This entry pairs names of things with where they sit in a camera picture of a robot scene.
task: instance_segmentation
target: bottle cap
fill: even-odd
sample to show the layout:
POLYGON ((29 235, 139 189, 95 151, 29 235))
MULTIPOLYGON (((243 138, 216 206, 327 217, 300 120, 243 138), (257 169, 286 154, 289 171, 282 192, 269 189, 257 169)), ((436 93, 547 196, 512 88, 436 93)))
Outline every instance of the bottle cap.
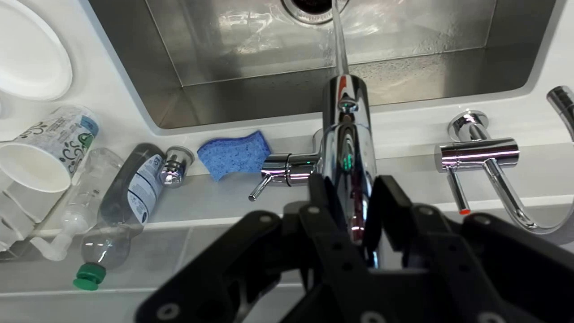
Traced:
POLYGON ((106 267, 94 262, 87 262, 79 267, 74 285, 78 289, 95 291, 104 278, 106 278, 106 267))

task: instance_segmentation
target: tap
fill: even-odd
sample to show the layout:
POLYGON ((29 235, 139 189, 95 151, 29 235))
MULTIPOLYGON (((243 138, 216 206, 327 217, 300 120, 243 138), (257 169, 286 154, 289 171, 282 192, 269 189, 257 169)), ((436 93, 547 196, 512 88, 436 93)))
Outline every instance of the tap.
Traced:
MULTIPOLYGON (((347 232, 361 246, 375 178, 375 149, 368 90, 363 79, 339 74, 330 83, 330 110, 323 113, 323 145, 318 172, 330 180, 347 232)), ((377 253, 365 255, 379 266, 377 253)))

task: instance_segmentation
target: clear plastic bottle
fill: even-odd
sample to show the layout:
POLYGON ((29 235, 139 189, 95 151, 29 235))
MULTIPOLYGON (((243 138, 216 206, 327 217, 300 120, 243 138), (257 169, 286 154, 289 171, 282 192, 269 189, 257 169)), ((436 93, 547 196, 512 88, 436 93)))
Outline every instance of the clear plastic bottle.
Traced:
POLYGON ((106 147, 90 151, 78 183, 70 189, 60 217, 60 232, 52 242, 42 237, 31 241, 49 260, 65 260, 76 235, 85 235, 97 223, 103 198, 122 167, 122 158, 106 147))
POLYGON ((144 230, 164 190, 160 167, 164 153, 153 144, 140 144, 126 160, 99 208, 97 226, 85 235, 85 264, 74 285, 95 291, 108 269, 121 266, 131 250, 131 239, 144 230))

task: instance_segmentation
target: blue sponge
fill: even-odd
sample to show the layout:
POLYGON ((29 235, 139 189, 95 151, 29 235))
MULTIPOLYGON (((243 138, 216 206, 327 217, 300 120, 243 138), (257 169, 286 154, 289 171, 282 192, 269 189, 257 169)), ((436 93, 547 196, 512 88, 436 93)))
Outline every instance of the blue sponge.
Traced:
POLYGON ((216 138, 198 151, 216 181, 232 172, 260 172, 269 154, 271 149, 262 131, 244 138, 216 138))

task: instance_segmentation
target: sink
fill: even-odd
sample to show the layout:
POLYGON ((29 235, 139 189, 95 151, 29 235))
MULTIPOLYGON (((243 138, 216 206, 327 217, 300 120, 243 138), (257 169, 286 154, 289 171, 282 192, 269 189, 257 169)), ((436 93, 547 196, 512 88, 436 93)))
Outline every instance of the sink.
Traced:
MULTIPOLYGON (((162 129, 327 104, 330 0, 90 2, 162 129)), ((382 108, 528 88, 555 2, 347 0, 352 72, 382 108)))

